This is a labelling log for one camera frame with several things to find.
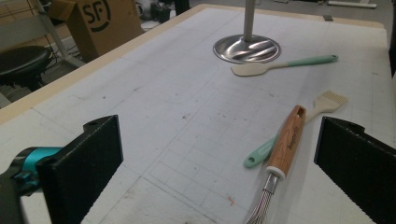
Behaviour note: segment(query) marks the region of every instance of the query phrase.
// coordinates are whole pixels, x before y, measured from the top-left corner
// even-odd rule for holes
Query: white table surface
[[[339,62],[237,77],[212,48],[242,33],[243,20],[243,10],[205,7],[3,121],[0,170],[27,147],[65,146],[86,122],[117,114],[124,162],[83,223],[236,224],[266,179],[265,167],[249,170],[243,160],[297,104],[309,111],[326,90],[344,94],[349,101],[325,115],[358,123],[395,147],[385,29],[256,13],[253,34],[280,44],[277,62],[325,54]],[[314,164],[320,122],[318,116],[305,125],[268,223],[372,223]],[[31,223],[50,223],[41,193],[23,204]]]

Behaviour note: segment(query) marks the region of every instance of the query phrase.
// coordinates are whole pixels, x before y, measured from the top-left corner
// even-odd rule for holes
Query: wooden handle
[[[305,108],[300,105],[294,107],[285,120],[276,140],[267,170],[284,179],[294,158],[300,137],[303,132]]]

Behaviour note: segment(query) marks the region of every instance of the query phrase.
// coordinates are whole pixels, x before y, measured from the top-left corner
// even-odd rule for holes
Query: brush bristles
[[[254,208],[253,213],[249,217],[249,219],[245,222],[245,224],[262,224],[265,220],[265,215],[267,214],[268,207],[270,205],[272,193],[268,190],[262,191],[262,197],[260,198],[259,203]]]
[[[347,101],[347,98],[345,96],[337,94],[333,91],[325,91],[325,92],[323,92],[322,96],[326,97],[329,100],[336,102],[339,105],[341,105]]]

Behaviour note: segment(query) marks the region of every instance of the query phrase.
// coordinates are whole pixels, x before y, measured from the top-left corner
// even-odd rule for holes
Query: metal pole
[[[251,42],[251,36],[253,34],[253,20],[254,20],[255,3],[256,3],[255,0],[246,0],[245,28],[244,28],[245,42]]]

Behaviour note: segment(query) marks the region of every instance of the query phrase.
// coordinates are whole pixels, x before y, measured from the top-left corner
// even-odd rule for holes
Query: metal whisk
[[[305,120],[305,108],[294,107],[280,131],[266,170],[270,173],[262,190],[262,197],[245,224],[262,224],[265,220],[277,181],[286,178],[294,158]]]

